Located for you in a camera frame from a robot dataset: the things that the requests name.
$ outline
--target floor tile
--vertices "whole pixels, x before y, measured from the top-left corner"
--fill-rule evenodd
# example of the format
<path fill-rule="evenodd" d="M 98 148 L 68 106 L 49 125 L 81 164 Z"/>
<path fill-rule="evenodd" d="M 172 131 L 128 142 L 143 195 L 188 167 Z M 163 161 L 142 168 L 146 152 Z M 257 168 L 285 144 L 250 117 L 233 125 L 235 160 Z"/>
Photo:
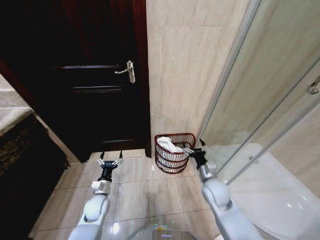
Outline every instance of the floor tile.
<path fill-rule="evenodd" d="M 150 216 L 182 213 L 182 205 L 174 178 L 148 181 Z"/>
<path fill-rule="evenodd" d="M 59 189 L 78 188 L 91 186 L 96 162 L 73 163 L 66 170 Z"/>
<path fill-rule="evenodd" d="M 87 191 L 86 191 L 85 198 L 84 198 L 83 206 L 81 209 L 81 214 L 79 216 L 79 220 L 83 214 L 83 209 L 84 209 L 87 201 L 89 201 L 93 196 L 94 196 L 93 190 L 91 189 L 91 187 L 88 187 Z M 110 194 L 108 195 L 108 199 L 110 201 L 110 207 L 109 207 L 109 211 L 105 217 L 105 220 L 104 220 L 105 222 L 112 222 L 114 220 L 117 196 L 118 196 L 118 184 L 111 184 Z"/>
<path fill-rule="evenodd" d="M 202 183 L 198 176 L 177 177 L 175 180 L 184 212 L 210 209 L 201 193 Z"/>
<path fill-rule="evenodd" d="M 139 228 L 149 224 L 148 217 L 114 222 L 111 239 L 126 240 Z"/>
<path fill-rule="evenodd" d="M 37 230 L 74 227 L 84 204 L 87 187 L 58 189 Z"/>
<path fill-rule="evenodd" d="M 31 230 L 31 232 L 35 232 L 38 231 L 40 224 L 43 222 L 44 217 L 46 216 L 46 213 L 48 211 L 48 208 L 54 198 L 54 196 L 56 195 L 57 190 L 53 190 L 53 192 L 51 193 L 49 199 L 46 201 L 46 204 L 42 210 L 42 212 L 40 213 L 38 219 L 36 220 L 35 224 L 33 225 L 33 228 Z"/>
<path fill-rule="evenodd" d="M 121 166 L 120 183 L 130 183 L 148 179 L 146 157 L 123 159 Z"/>
<path fill-rule="evenodd" d="M 61 175 L 58 183 L 55 185 L 54 189 L 59 189 L 59 188 L 60 188 L 60 185 L 61 185 L 61 183 L 62 183 L 65 175 L 67 174 L 67 171 L 68 171 L 68 170 L 64 170 L 64 171 L 63 171 L 63 173 L 62 173 L 62 175 Z"/>
<path fill-rule="evenodd" d="M 122 164 L 112 170 L 112 183 L 111 184 L 118 184 L 119 183 L 121 168 L 122 168 Z M 94 172 L 93 172 L 93 175 L 91 178 L 91 183 L 93 181 L 98 181 L 98 179 L 101 177 L 102 171 L 103 171 L 103 169 L 98 164 L 98 162 L 96 162 L 95 166 L 94 166 Z"/>
<path fill-rule="evenodd" d="M 149 217 L 147 181 L 120 183 L 114 220 L 121 221 L 145 217 Z"/>
<path fill-rule="evenodd" d="M 110 240 L 112 235 L 113 222 L 105 222 L 102 226 L 101 240 Z"/>
<path fill-rule="evenodd" d="M 197 176 L 198 171 L 196 169 L 196 164 L 193 163 L 193 159 L 190 159 L 182 172 L 177 174 L 169 174 L 165 173 L 164 171 L 160 170 L 155 163 L 155 159 L 147 158 L 147 177 L 148 180 L 154 179 L 170 179 L 170 178 L 179 178 L 179 177 L 188 177 L 188 176 Z"/>
<path fill-rule="evenodd" d="M 197 164 L 193 158 L 190 158 L 188 163 L 186 164 L 185 169 L 182 172 L 175 174 L 176 178 L 179 177 L 190 177 L 190 176 L 197 176 Z"/>
<path fill-rule="evenodd" d="M 164 171 L 160 170 L 155 163 L 155 158 L 147 158 L 146 165 L 148 180 L 169 179 L 176 177 L 175 174 L 165 173 Z"/>
<path fill-rule="evenodd" d="M 187 231 L 185 215 L 183 213 L 150 217 L 150 224 L 167 225 L 178 231 Z"/>
<path fill-rule="evenodd" d="M 33 240 L 67 240 L 74 227 L 38 231 L 33 235 Z"/>
<path fill-rule="evenodd" d="M 220 234 L 211 210 L 184 213 L 188 232 L 195 237 L 211 240 Z"/>
<path fill-rule="evenodd" d="M 89 158 L 89 161 L 96 161 L 102 152 L 93 152 Z M 104 160 L 107 159 L 118 159 L 120 155 L 120 151 L 106 151 L 104 152 Z M 123 150 L 122 155 L 124 159 L 127 158 L 139 158 L 145 157 L 146 153 L 144 149 L 132 149 L 132 150 Z"/>
<path fill-rule="evenodd" d="M 140 158 L 146 156 L 145 149 L 124 150 L 122 154 L 123 158 Z"/>

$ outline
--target trash can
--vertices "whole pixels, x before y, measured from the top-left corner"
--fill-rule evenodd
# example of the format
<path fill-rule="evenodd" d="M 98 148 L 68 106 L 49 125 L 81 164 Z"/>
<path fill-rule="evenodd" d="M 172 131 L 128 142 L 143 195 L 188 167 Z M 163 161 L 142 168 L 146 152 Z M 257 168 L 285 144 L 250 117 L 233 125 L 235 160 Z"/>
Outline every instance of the trash can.
<path fill-rule="evenodd" d="M 165 173 L 177 174 L 183 171 L 188 163 L 189 155 L 184 152 L 170 152 L 161 147 L 157 141 L 160 137 L 171 138 L 172 143 L 180 148 L 193 149 L 196 137 L 192 133 L 161 134 L 154 137 L 155 164 Z"/>

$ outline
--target glass shower door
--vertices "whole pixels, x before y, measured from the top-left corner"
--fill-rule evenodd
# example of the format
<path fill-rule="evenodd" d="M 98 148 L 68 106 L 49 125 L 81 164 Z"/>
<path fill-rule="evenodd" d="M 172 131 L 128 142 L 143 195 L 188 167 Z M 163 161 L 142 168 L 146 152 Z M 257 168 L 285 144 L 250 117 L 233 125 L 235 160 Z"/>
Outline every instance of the glass shower door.
<path fill-rule="evenodd" d="M 261 1 L 200 138 L 218 172 L 320 56 L 318 0 Z"/>
<path fill-rule="evenodd" d="M 319 76 L 320 62 L 219 174 L 267 240 L 320 236 Z"/>

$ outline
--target door handle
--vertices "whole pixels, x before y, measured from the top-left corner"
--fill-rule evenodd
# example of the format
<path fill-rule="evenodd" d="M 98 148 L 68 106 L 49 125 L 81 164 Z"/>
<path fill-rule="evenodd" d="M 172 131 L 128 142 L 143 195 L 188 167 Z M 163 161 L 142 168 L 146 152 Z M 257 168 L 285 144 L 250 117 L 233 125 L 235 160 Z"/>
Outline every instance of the door handle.
<path fill-rule="evenodd" d="M 134 84 L 136 82 L 136 77 L 135 77 L 135 71 L 134 71 L 134 62 L 133 61 L 128 61 L 126 63 L 126 69 L 122 71 L 115 71 L 115 74 L 123 74 L 125 72 L 129 73 L 130 77 L 130 83 Z"/>
<path fill-rule="evenodd" d="M 316 86 L 320 83 L 320 76 L 318 76 L 306 89 L 308 94 L 314 95 L 319 93 L 319 88 L 316 88 Z"/>

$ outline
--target wall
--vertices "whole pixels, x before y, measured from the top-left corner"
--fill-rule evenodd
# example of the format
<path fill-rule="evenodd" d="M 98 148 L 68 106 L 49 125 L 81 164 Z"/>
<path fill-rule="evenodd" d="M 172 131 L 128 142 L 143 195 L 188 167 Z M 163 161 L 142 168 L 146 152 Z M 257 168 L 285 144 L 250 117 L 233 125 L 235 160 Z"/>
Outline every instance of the wall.
<path fill-rule="evenodd" d="M 146 1 L 153 144 L 197 134 L 248 1 Z"/>

